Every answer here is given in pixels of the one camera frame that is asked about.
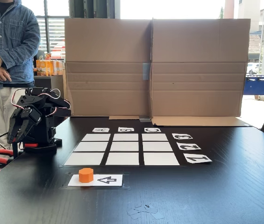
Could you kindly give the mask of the person's right hand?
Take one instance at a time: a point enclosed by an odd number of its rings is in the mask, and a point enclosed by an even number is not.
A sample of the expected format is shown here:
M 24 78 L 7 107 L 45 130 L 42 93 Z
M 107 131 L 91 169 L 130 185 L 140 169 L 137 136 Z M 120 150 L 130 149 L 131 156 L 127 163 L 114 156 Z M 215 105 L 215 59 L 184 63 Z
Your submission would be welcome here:
M 5 81 L 11 82 L 12 81 L 9 73 L 2 67 L 0 67 L 0 81 L 3 81 L 3 82 L 5 82 Z

